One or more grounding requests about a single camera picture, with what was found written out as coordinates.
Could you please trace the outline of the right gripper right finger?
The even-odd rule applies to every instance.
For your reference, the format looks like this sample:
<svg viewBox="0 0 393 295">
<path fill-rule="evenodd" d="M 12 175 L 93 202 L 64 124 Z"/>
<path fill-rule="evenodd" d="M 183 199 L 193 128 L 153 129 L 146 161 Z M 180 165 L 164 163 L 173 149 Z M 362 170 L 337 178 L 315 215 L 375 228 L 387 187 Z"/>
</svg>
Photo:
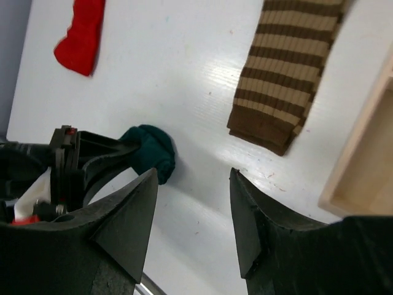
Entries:
<svg viewBox="0 0 393 295">
<path fill-rule="evenodd" d="M 237 169 L 230 203 L 249 294 L 392 293 L 390 216 L 324 224 L 264 194 Z"/>
</svg>

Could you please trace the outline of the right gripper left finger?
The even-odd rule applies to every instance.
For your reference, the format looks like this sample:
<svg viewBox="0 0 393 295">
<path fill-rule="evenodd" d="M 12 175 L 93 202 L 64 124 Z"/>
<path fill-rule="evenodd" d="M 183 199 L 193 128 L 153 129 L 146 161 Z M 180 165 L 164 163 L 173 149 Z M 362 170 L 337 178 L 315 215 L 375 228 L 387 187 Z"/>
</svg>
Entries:
<svg viewBox="0 0 393 295">
<path fill-rule="evenodd" d="M 157 201 L 157 171 L 52 222 L 1 223 L 2 294 L 133 294 Z"/>
</svg>

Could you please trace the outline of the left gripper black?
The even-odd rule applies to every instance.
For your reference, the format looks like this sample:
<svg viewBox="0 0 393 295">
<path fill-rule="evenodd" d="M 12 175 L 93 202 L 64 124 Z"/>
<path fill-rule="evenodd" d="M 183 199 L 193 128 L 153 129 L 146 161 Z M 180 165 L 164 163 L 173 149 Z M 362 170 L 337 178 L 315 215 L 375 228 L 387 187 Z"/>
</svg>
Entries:
<svg viewBox="0 0 393 295">
<path fill-rule="evenodd" d="M 84 199 L 83 181 L 125 164 L 140 147 L 139 141 L 115 140 L 70 125 L 55 129 L 48 144 L 2 142 L 1 224 L 66 222 L 91 203 L 121 204 L 138 185 L 132 168 L 106 171 Z"/>
</svg>

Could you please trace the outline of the dark green reindeer sock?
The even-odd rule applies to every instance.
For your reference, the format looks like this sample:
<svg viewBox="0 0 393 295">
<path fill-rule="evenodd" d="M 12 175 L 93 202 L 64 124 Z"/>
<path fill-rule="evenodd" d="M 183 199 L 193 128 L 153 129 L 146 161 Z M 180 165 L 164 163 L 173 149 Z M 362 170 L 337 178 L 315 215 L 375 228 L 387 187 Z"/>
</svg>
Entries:
<svg viewBox="0 0 393 295">
<path fill-rule="evenodd" d="M 176 163 L 172 141 L 166 132 L 152 125 L 140 125 L 128 129 L 119 140 L 123 143 L 139 144 L 139 149 L 128 158 L 130 167 L 138 175 L 155 168 L 158 184 L 167 182 Z"/>
</svg>

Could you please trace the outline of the brown striped sock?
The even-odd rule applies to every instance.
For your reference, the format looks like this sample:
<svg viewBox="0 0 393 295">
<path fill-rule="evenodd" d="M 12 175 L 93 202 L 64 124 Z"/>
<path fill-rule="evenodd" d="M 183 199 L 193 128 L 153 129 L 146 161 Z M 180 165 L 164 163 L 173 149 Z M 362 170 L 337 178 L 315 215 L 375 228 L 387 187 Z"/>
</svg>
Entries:
<svg viewBox="0 0 393 295">
<path fill-rule="evenodd" d="M 230 134 L 284 155 L 316 96 L 348 1 L 265 1 L 241 71 Z"/>
</svg>

